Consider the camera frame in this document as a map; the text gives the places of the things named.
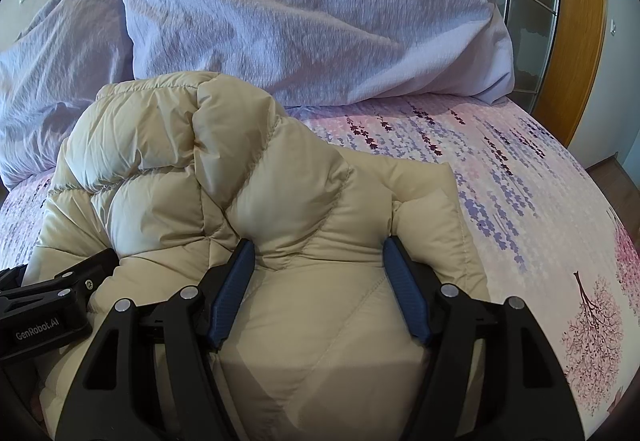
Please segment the cream quilted down jacket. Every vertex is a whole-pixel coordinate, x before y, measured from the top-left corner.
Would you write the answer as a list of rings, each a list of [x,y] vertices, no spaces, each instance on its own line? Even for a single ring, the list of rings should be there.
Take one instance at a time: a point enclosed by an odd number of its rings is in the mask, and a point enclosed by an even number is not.
[[[63,142],[25,279],[111,248],[89,303],[162,301],[228,260],[256,269],[213,358],[251,440],[396,440],[426,369],[385,275],[382,246],[473,297],[486,274],[446,164],[333,146],[256,86],[212,72],[111,84]]]

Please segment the pink floral bed sheet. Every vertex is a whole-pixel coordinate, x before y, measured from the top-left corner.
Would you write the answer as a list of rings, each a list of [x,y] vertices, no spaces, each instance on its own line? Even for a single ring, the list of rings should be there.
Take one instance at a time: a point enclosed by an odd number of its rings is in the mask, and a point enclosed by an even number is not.
[[[333,146],[450,167],[486,274],[487,297],[469,295],[526,302],[561,364],[585,437],[591,435],[639,366],[639,257],[570,152],[511,102],[415,95],[282,108]],[[2,207],[6,268],[27,271],[56,164],[34,202]]]

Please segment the lavender duvet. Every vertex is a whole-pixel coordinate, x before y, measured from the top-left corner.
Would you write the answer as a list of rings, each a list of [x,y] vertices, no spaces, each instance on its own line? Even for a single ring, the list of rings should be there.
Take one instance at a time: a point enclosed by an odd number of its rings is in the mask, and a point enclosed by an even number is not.
[[[1,52],[1,181],[55,167],[102,86],[134,78],[122,0],[50,0]]]

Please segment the lavender pillow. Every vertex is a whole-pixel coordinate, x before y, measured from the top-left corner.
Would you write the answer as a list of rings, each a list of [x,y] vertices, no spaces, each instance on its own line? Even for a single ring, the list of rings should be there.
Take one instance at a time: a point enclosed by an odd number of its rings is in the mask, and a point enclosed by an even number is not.
[[[208,70],[284,106],[514,87],[498,0],[123,0],[139,79]]]

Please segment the wooden framed glass door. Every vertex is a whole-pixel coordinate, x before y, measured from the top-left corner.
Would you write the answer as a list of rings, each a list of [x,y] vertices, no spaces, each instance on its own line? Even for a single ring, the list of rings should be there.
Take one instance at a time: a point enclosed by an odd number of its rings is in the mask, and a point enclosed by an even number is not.
[[[514,47],[511,100],[570,144],[596,80],[606,0],[501,0]]]

